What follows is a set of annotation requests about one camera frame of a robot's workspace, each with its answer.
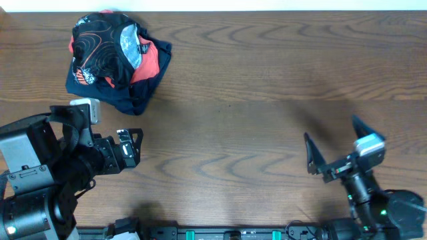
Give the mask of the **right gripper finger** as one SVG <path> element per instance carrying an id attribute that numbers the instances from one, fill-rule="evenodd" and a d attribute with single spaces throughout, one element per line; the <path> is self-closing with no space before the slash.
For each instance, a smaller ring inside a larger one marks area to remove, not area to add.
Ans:
<path id="1" fill-rule="evenodd" d="M 368 126 L 365 122 L 363 122 L 363 120 L 361 120 L 356 115 L 352 116 L 352 126 L 354 128 L 357 138 L 359 139 L 371 134 L 376 134 L 381 140 L 386 139 L 385 136 Z"/>
<path id="2" fill-rule="evenodd" d="M 312 175 L 322 174 L 324 172 L 324 167 L 326 166 L 326 161 L 323 158 L 323 155 L 320 153 L 308 133 L 304 133 L 304 142 L 306 145 L 308 173 Z"/>

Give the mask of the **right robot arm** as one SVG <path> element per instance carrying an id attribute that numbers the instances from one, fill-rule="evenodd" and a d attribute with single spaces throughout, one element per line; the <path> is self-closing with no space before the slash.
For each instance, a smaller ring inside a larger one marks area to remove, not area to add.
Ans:
<path id="1" fill-rule="evenodd" d="M 325 183 L 339 180 L 350 206 L 350 217 L 318 227 L 315 239 L 419 239 L 426 220 L 424 199 L 404 189 L 382 189 L 373 172 L 386 154 L 385 137 L 359 117 L 352 117 L 357 139 L 353 151 L 327 163 L 308 134 L 304 134 L 307 169 Z"/>

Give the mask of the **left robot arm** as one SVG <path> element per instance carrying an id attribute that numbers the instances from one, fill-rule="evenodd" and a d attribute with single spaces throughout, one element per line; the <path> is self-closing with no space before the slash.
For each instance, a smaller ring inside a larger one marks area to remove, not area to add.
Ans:
<path id="1" fill-rule="evenodd" d="M 48 113 L 1 127 L 1 153 L 13 196 L 1 198 L 2 239 L 78 239 L 78 199 L 95 176 L 119 174 L 140 162 L 141 129 L 119 129 L 119 142 L 91 130 L 88 103 L 53 105 Z"/>

